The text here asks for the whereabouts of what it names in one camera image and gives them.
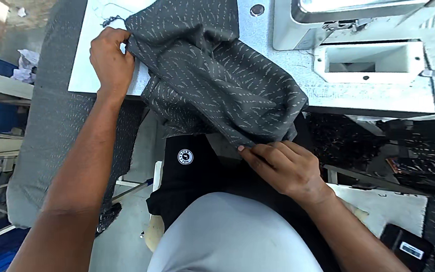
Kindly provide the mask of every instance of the fabric pile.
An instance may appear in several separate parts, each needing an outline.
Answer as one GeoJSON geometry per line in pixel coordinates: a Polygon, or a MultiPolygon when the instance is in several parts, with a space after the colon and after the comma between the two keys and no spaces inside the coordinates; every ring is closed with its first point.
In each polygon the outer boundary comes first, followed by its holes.
{"type": "Polygon", "coordinates": [[[235,146],[293,139],[308,105],[294,79],[239,38],[236,0],[158,0],[125,21],[149,68],[142,98],[168,137],[222,133],[235,146]]]}

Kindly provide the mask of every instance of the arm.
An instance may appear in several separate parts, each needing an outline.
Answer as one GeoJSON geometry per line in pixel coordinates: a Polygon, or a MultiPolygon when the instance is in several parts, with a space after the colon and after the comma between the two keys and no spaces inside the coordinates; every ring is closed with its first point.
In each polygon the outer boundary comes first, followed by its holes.
{"type": "Polygon", "coordinates": [[[119,49],[129,35],[106,28],[92,41],[90,61],[101,82],[97,100],[8,271],[88,271],[118,112],[134,70],[134,57],[119,49]]]}
{"type": "Polygon", "coordinates": [[[289,141],[238,150],[265,181],[308,213],[345,271],[409,271],[323,182],[310,151],[289,141]]]}

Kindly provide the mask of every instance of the circular logo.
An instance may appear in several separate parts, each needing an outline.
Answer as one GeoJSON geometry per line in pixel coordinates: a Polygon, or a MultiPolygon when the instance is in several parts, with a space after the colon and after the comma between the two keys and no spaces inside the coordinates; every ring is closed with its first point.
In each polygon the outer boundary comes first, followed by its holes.
{"type": "Polygon", "coordinates": [[[194,159],[194,155],[192,155],[191,151],[189,151],[187,149],[183,149],[179,152],[177,159],[179,160],[179,163],[181,163],[181,164],[190,164],[190,163],[192,163],[192,160],[194,159]]]}

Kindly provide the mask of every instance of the white fabric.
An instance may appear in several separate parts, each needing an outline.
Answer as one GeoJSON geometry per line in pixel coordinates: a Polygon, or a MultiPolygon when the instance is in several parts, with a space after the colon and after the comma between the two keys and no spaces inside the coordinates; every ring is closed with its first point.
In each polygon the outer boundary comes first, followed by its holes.
{"type": "Polygon", "coordinates": [[[322,271],[303,239],[260,202],[226,193],[194,201],[165,232],[148,272],[322,271]]]}

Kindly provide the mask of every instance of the loose thread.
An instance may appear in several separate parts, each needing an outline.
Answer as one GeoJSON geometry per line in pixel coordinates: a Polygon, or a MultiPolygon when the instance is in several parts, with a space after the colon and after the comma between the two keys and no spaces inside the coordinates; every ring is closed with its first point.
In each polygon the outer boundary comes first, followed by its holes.
{"type": "Polygon", "coordinates": [[[125,21],[124,18],[122,18],[122,17],[120,17],[119,15],[117,15],[117,16],[112,16],[112,17],[106,19],[106,20],[105,20],[103,23],[101,23],[100,25],[101,25],[102,27],[106,28],[106,27],[108,27],[112,22],[117,21],[117,20],[119,20],[119,19],[125,21]]]}

